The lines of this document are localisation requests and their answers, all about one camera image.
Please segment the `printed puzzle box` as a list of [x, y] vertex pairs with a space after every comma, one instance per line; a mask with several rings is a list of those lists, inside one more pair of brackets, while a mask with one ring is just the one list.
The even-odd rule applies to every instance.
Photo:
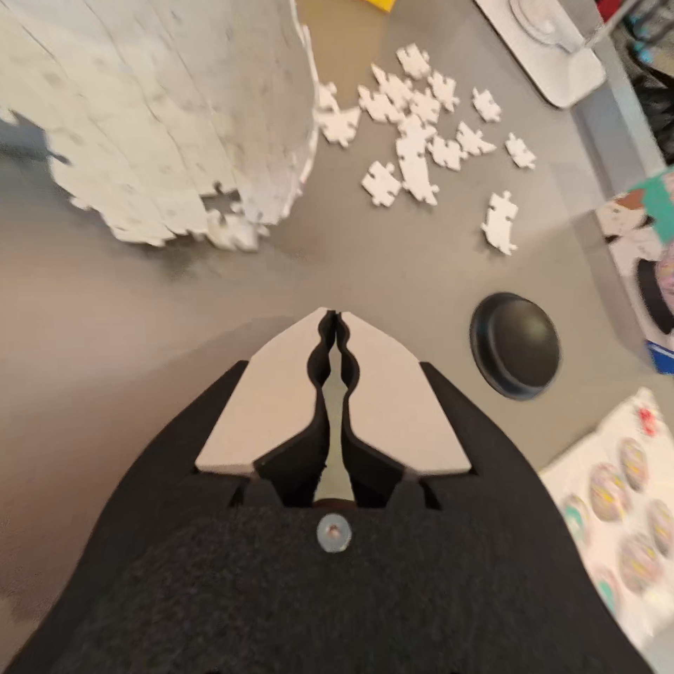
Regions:
[[594, 214], [653, 367], [673, 375], [673, 167]]

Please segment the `printed sticker sheet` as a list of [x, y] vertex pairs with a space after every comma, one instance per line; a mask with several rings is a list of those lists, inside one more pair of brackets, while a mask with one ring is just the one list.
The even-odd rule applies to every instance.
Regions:
[[630, 642], [673, 622], [673, 434], [640, 388], [539, 477]]

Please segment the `black round puzzle stand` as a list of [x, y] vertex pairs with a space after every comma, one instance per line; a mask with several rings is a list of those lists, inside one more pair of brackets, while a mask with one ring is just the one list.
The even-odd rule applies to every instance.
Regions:
[[561, 347], [554, 324], [537, 304], [512, 292], [495, 292], [476, 306], [469, 340], [486, 383], [510, 400], [533, 400], [558, 373]]

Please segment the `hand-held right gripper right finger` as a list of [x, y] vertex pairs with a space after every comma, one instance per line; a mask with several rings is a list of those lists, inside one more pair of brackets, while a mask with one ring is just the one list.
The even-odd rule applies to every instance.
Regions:
[[347, 410], [355, 439], [418, 476], [468, 473], [471, 463], [408, 348], [353, 313], [342, 312], [346, 356], [357, 371]]

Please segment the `white flat pad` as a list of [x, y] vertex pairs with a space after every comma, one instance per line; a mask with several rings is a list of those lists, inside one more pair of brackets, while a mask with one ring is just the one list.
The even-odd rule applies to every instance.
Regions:
[[475, 4], [531, 83], [555, 108], [571, 108], [605, 81], [604, 66], [594, 48], [568, 54], [560, 48], [544, 46], [520, 27], [509, 1]]

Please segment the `group of white puzzle pieces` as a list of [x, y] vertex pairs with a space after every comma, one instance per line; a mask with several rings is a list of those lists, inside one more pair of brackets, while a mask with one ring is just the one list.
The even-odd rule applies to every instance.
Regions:
[[442, 115], [454, 114], [460, 105], [456, 80], [433, 68], [427, 51], [415, 43], [399, 48], [396, 58], [403, 76], [372, 63], [377, 87], [358, 85], [357, 104], [350, 108], [338, 104], [335, 83], [317, 85], [314, 117], [327, 143], [349, 148], [363, 115], [374, 123], [391, 126], [397, 134], [393, 146], [397, 164], [375, 160], [360, 181], [373, 206], [391, 207], [401, 191], [419, 204], [436, 206], [439, 187], [431, 181], [429, 161], [459, 173], [469, 159], [503, 150], [516, 168], [535, 169], [536, 156], [512, 132], [496, 144], [485, 138], [482, 129], [459, 121], [451, 137], [440, 135], [437, 125]]

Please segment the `partly built colourful puzzle ball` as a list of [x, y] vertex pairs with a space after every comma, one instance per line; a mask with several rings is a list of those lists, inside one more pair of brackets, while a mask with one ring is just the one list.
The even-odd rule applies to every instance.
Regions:
[[2, 1], [1, 153], [124, 243], [256, 252], [316, 156], [296, 1]]

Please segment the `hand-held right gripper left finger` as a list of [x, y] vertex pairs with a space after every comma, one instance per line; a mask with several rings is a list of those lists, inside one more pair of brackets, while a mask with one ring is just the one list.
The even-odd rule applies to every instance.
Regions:
[[251, 476], [257, 460], [308, 428], [317, 400], [309, 358], [328, 316], [316, 309], [253, 355], [195, 461], [199, 472]]

